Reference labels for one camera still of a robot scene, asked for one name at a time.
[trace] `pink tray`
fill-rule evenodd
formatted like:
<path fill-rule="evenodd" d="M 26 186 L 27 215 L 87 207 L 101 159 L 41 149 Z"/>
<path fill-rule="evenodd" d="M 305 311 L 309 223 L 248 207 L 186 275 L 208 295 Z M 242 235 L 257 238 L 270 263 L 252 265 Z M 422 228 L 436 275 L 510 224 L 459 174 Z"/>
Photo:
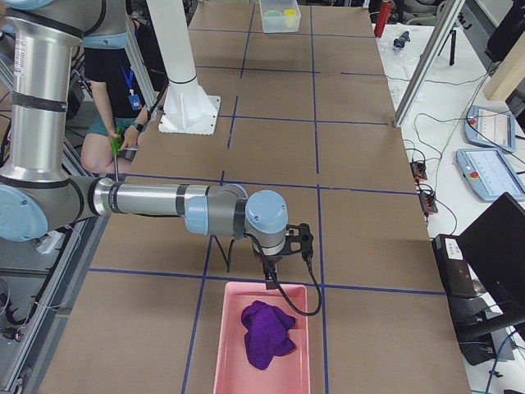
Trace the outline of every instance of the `pink tray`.
<path fill-rule="evenodd" d="M 299 309 L 307 309 L 306 287 L 301 285 L 282 285 L 282 287 Z M 240 322 L 240 315 L 244 308 L 255 300 L 278 306 L 285 313 L 296 318 L 295 327 L 288 331 L 288 336 L 297 349 L 284 357 L 274 357 L 270 366 L 264 371 L 256 369 L 248 362 L 244 347 L 244 334 L 247 330 Z M 278 290 L 267 291 L 262 283 L 226 284 L 213 393 L 310 393 L 308 321 L 288 306 Z"/>

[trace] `purple towel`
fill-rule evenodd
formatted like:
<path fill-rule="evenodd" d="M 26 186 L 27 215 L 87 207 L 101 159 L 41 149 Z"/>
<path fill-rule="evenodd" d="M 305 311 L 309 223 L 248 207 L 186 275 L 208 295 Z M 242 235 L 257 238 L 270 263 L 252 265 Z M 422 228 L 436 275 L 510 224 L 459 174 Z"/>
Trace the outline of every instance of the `purple towel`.
<path fill-rule="evenodd" d="M 295 325 L 295 318 L 276 306 L 254 301 L 240 315 L 248 329 L 244 335 L 248 361 L 257 369 L 266 369 L 274 355 L 287 355 L 295 349 L 288 338 L 288 330 Z"/>

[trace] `black t-shirt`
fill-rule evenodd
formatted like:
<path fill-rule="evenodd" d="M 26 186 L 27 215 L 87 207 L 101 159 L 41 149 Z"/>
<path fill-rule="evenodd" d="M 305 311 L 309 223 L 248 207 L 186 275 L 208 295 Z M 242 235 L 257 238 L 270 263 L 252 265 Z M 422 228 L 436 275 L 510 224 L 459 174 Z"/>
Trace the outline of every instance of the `black t-shirt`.
<path fill-rule="evenodd" d="M 137 42 L 144 63 L 148 68 L 149 78 L 156 91 L 161 90 L 164 81 L 164 64 L 157 39 L 153 31 L 146 25 L 139 25 Z M 87 79 L 96 82 L 106 82 L 109 101 L 115 117 L 137 117 L 139 111 L 131 107 L 128 96 L 130 90 L 124 77 L 124 72 L 130 75 L 130 61 L 125 49 L 92 49 L 86 48 L 84 75 Z M 136 77 L 133 78 L 133 89 L 144 105 L 144 97 L 140 92 Z"/>

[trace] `id badge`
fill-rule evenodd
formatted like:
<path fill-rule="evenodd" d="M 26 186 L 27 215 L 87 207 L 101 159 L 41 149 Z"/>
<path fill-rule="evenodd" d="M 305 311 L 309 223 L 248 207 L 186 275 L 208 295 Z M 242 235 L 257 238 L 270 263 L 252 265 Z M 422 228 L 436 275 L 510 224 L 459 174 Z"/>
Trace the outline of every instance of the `id badge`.
<path fill-rule="evenodd" d="M 142 108 L 142 103 L 140 102 L 138 94 L 130 94 L 128 100 L 130 100 L 131 107 L 134 111 L 139 111 Z"/>

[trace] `computer monitor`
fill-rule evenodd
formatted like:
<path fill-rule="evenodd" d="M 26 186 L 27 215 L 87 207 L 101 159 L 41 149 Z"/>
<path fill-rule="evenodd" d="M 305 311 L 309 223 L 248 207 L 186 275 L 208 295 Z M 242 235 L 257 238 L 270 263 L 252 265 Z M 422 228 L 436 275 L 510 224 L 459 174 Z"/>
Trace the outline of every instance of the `computer monitor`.
<path fill-rule="evenodd" d="M 525 339 L 525 209 L 503 193 L 457 239 L 464 258 L 504 312 L 456 328 L 460 341 L 514 326 Z"/>

